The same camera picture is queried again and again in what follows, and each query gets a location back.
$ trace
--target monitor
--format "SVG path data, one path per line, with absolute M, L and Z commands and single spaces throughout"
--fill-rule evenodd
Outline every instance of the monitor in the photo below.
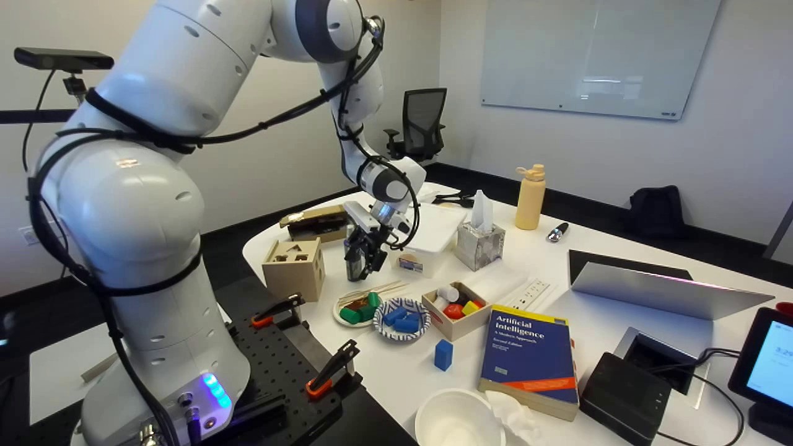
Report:
M 760 308 L 746 335 L 729 389 L 752 402 L 748 425 L 793 444 L 793 317 Z

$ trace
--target tablet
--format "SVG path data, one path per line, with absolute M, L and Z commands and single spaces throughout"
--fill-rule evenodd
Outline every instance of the tablet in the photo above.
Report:
M 793 410 L 793 317 L 760 308 L 746 335 L 729 389 L 755 404 Z

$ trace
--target screen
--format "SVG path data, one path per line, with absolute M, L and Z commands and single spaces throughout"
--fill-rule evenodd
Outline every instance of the screen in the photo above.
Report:
M 793 327 L 770 322 L 746 387 L 793 407 Z

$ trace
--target book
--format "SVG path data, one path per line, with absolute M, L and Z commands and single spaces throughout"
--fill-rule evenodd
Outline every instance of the book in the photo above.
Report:
M 520 404 L 573 422 L 578 377 L 565 319 L 494 305 L 477 387 L 502 391 Z

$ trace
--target whiteboard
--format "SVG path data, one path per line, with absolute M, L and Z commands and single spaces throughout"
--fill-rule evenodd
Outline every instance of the whiteboard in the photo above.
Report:
M 721 0 L 489 0 L 484 104 L 682 119 Z

